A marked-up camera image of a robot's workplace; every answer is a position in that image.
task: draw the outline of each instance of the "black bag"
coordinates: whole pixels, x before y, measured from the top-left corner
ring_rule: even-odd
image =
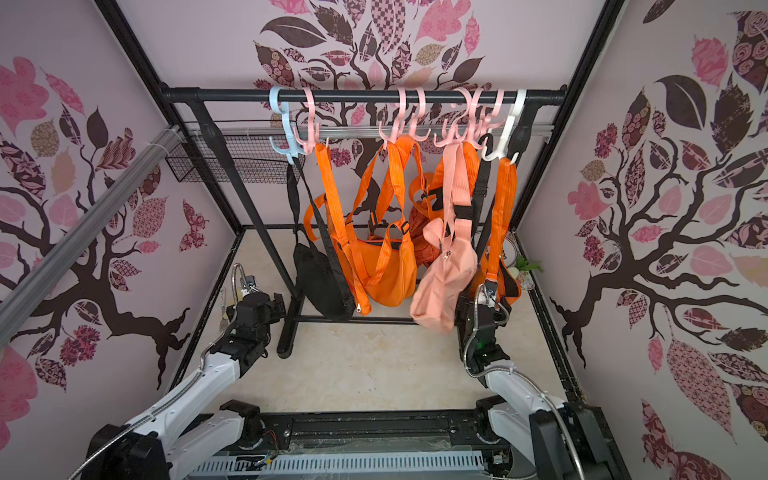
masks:
[[[296,175],[293,168],[287,170],[288,202],[293,212],[293,235],[296,236],[296,247],[293,249],[293,262],[296,264],[296,287],[309,299],[318,312],[327,319],[340,321],[349,320],[355,312],[355,297],[349,290],[349,285],[341,270],[336,250],[333,249],[333,240],[328,233],[328,228],[323,222],[320,211],[313,202],[310,186],[306,183],[301,164],[296,160],[296,168],[304,182],[306,192],[310,196],[310,204],[315,213],[315,221],[323,238],[323,246],[326,255],[323,255],[313,241],[307,237],[309,246],[299,243],[299,230],[306,231],[299,226],[299,191],[296,188]]]

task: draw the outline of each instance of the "pink bag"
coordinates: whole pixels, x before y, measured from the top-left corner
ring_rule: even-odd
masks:
[[[475,275],[478,257],[472,248],[472,195],[462,144],[443,151],[443,218],[424,227],[424,238],[441,251],[413,295],[411,316],[419,325],[448,333],[454,325],[458,295]]]

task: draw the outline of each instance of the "light blue plastic hook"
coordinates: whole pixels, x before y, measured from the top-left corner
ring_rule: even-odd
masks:
[[[288,148],[278,148],[272,137],[270,137],[270,144],[272,144],[272,148],[277,153],[285,155],[288,163],[293,165],[293,158],[303,154],[304,149],[299,145],[299,142],[296,141],[296,136],[293,135],[293,130],[291,130],[290,127],[290,104],[287,101],[284,101],[282,104],[277,101],[277,92],[282,89],[283,87],[277,85],[270,89],[270,107],[272,108],[272,111],[279,114],[283,120],[283,130],[286,132]]]

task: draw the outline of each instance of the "rack leg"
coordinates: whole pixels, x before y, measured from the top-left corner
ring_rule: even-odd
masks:
[[[288,292],[290,293],[291,297],[299,296],[299,291],[293,284],[293,279],[288,274],[288,270],[286,270],[283,259],[281,259],[280,254],[277,253],[277,248],[275,248],[275,244],[272,242],[270,234],[266,231],[264,222],[261,221],[259,211],[256,210],[256,205],[253,204],[253,199],[251,199],[250,195],[248,194],[248,190],[245,188],[243,179],[240,178],[240,174],[237,173],[237,168],[235,167],[235,163],[232,160],[232,155],[230,155],[230,151],[227,148],[227,141],[224,140],[224,136],[221,134],[221,130],[216,125],[216,123],[214,123],[213,118],[210,116],[210,112],[205,107],[205,103],[202,101],[190,101],[187,104],[192,109],[192,113],[194,114],[197,121],[200,123],[200,132],[203,134],[205,143],[216,155],[216,158],[219,160],[219,163],[221,164],[221,167],[224,169],[224,171],[227,172],[227,176],[230,178],[237,196],[240,198],[240,201],[243,202],[243,206],[245,207],[245,211],[248,213],[248,217],[250,217],[250,220],[253,222],[253,226],[256,228],[256,232],[258,232],[259,237],[261,237],[261,241],[266,247],[266,251],[270,254],[270,257],[272,257],[272,261],[275,263],[277,271],[280,273],[280,276],[283,278],[283,282],[285,282],[286,286],[288,287]]]
[[[296,329],[299,328],[299,316],[304,306],[304,295],[292,297],[288,306],[288,314],[283,324],[283,332],[277,341],[277,356],[286,359],[293,352],[293,341],[296,338]]]

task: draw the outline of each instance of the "floor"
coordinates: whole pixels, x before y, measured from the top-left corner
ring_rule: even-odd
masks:
[[[271,230],[286,268],[295,275],[290,230]],[[249,230],[235,261],[259,288],[290,298],[258,234]],[[227,294],[232,302],[231,293]],[[305,314],[316,313],[305,303]],[[374,306],[373,316],[408,316],[408,305]],[[194,359],[219,333],[220,308],[214,309]],[[301,323],[293,354],[275,353],[283,323],[272,326],[269,357],[224,390],[206,409],[230,399],[258,405],[263,412],[338,412],[360,410],[473,409],[492,396],[464,373],[455,332],[441,335],[421,326]],[[544,335],[527,296],[512,306],[511,319],[497,331],[498,343],[519,369],[552,395],[565,398]],[[197,361],[187,370],[196,368]]]

